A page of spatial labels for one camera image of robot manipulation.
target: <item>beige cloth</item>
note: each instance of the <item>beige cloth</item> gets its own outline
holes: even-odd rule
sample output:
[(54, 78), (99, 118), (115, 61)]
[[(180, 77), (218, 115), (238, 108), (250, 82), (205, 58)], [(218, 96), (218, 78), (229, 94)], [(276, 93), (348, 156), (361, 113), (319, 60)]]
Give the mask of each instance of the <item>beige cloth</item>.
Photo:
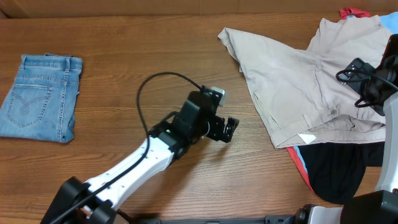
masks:
[(390, 35), (374, 16), (322, 19), (307, 50), (229, 28), (218, 37), (239, 62), (272, 143), (282, 148), (304, 145), (298, 134), (306, 130), (316, 137), (311, 144), (384, 141), (384, 117), (356, 108), (359, 95), (335, 75), (357, 57), (377, 67)]

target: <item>pocket stitching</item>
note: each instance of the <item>pocket stitching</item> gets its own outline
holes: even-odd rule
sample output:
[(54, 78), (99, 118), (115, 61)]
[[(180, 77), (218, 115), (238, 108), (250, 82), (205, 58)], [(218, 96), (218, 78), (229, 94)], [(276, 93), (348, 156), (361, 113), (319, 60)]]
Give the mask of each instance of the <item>pocket stitching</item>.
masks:
[[(15, 88), (16, 87), (22, 87), (22, 86), (29, 86), (28, 88), (41, 88), (41, 89), (46, 89), (47, 90), (46, 100), (44, 101), (42, 111), (40, 112), (40, 116), (35, 121), (31, 121), (31, 122), (26, 123), (26, 124), (19, 124), (16, 120), (12, 119), (11, 116), (10, 116), (11, 108), (12, 108), (12, 105), (14, 103), (14, 98), (15, 98)], [(14, 87), (12, 88), (10, 106), (8, 108), (8, 112), (7, 112), (6, 118), (9, 121), (13, 122), (15, 125), (17, 125), (20, 128), (25, 128), (25, 127), (28, 127), (28, 126), (30, 126), (32, 124), (35, 124), (35, 123), (38, 123), (38, 122), (42, 121), (43, 117), (44, 117), (44, 113), (45, 113), (45, 111), (47, 109), (47, 104), (48, 104), (48, 102), (50, 100), (50, 97), (52, 95), (53, 89), (54, 89), (53, 87), (42, 86), (42, 85), (33, 86), (33, 85), (25, 85), (25, 84), (15, 84)]]

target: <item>folded jeans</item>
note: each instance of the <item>folded jeans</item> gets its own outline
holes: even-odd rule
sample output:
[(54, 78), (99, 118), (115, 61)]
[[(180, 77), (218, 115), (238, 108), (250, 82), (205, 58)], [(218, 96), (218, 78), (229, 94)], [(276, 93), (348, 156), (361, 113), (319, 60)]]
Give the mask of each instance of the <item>folded jeans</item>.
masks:
[(0, 136), (55, 142), (73, 139), (82, 59), (23, 55), (0, 109)]

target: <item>pile of clothes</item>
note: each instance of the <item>pile of clothes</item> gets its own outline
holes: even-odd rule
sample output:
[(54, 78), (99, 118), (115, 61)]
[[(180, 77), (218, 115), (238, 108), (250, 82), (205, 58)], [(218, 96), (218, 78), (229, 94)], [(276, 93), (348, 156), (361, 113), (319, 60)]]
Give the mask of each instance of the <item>pile of clothes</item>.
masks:
[(355, 107), (359, 95), (335, 75), (358, 57), (377, 67), (398, 33), (398, 12), (340, 13), (337, 23), (321, 20), (307, 50), (229, 28), (218, 37), (239, 62), (273, 145), (287, 148), (317, 195), (345, 204), (366, 167), (382, 166), (386, 120), (370, 107)]

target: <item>jeans back pocket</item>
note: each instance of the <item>jeans back pocket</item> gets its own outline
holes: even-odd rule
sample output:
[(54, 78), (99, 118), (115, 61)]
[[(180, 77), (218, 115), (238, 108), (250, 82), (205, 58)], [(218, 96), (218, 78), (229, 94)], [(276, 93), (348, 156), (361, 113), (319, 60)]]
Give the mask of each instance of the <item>jeans back pocket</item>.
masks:
[(53, 89), (43, 85), (15, 84), (12, 88), (7, 119), (20, 128), (40, 122)]

